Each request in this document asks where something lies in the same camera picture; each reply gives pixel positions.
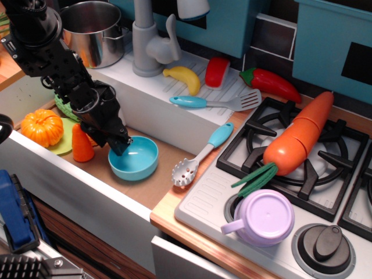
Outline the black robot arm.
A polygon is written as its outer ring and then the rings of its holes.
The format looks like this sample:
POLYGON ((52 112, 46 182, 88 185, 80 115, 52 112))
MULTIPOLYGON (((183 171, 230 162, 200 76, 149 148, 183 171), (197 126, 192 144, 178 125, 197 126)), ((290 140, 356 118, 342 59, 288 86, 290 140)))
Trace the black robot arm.
POLYGON ((62 20, 45 1, 2 1, 10 33, 2 40, 9 55, 30 77, 70 104, 81 129, 99 146, 121 156, 132 138, 119 118, 115 89, 92 80, 82 59, 62 39, 62 20))

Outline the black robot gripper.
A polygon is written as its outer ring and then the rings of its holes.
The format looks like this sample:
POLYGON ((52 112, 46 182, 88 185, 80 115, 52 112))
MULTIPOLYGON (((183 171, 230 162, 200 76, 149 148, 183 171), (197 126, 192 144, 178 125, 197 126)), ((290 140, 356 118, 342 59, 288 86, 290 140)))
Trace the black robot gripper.
POLYGON ((97 145, 109 144, 121 156, 133 139, 119 117, 120 105, 109 84, 79 84, 70 92, 70 106, 81 120, 80 127, 97 145))

